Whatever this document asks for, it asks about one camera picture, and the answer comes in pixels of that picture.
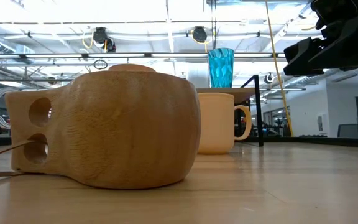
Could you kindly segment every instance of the turquoise glass vase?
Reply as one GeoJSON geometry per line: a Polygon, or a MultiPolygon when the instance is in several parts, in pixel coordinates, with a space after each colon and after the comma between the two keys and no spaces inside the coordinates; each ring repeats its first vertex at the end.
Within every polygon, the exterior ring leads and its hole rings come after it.
{"type": "Polygon", "coordinates": [[[221,48],[208,52],[211,88],[231,88],[233,83],[233,49],[221,48]]]}

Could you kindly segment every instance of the handle hole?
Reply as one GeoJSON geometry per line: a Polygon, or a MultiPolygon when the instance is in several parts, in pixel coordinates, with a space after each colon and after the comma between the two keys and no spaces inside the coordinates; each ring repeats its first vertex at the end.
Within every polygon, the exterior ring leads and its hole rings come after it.
{"type": "Polygon", "coordinates": [[[52,106],[48,98],[39,98],[35,100],[29,110],[29,118],[32,124],[38,127],[47,125],[52,111],[52,106]]]}
{"type": "Polygon", "coordinates": [[[35,134],[29,138],[32,142],[24,146],[24,156],[35,164],[43,164],[48,157],[48,141],[43,134],[35,134]]]}

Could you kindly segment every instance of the table surface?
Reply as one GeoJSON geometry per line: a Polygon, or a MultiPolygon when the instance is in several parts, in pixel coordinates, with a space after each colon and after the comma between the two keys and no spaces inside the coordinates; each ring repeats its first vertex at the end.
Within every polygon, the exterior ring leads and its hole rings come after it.
{"type": "Polygon", "coordinates": [[[240,104],[255,95],[255,88],[198,88],[197,93],[227,93],[234,96],[234,103],[240,104]]]}
{"type": "MultiPolygon", "coordinates": [[[[9,160],[0,155],[0,171],[9,160]]],[[[151,190],[0,178],[0,223],[358,223],[358,148],[236,144],[198,155],[184,181],[151,190]]]]}

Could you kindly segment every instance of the leather cord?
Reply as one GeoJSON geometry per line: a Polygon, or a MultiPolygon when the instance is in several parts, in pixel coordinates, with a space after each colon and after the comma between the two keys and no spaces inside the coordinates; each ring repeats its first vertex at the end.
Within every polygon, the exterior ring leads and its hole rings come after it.
{"type": "MultiPolygon", "coordinates": [[[[17,147],[20,147],[20,146],[23,146],[25,144],[30,144],[30,143],[33,143],[33,142],[38,142],[38,141],[34,141],[34,140],[25,140],[25,141],[21,141],[19,143],[16,143],[16,144],[13,144],[11,146],[7,146],[5,147],[3,150],[0,151],[0,154],[4,153],[4,152],[7,152],[7,151],[10,151],[12,149],[15,149],[17,147]]],[[[14,171],[6,171],[6,172],[0,172],[0,177],[13,177],[13,176],[17,176],[17,175],[23,175],[24,173],[21,173],[21,172],[14,172],[14,171]]]]}

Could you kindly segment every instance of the mug handle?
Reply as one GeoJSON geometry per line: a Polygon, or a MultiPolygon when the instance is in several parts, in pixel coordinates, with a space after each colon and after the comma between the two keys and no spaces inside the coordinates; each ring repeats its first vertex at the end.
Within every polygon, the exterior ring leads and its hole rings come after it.
{"type": "Polygon", "coordinates": [[[234,107],[234,110],[240,109],[246,114],[246,130],[242,134],[241,137],[234,137],[234,140],[244,140],[248,137],[252,128],[252,120],[251,120],[251,112],[249,112],[248,106],[238,105],[234,107]]]}

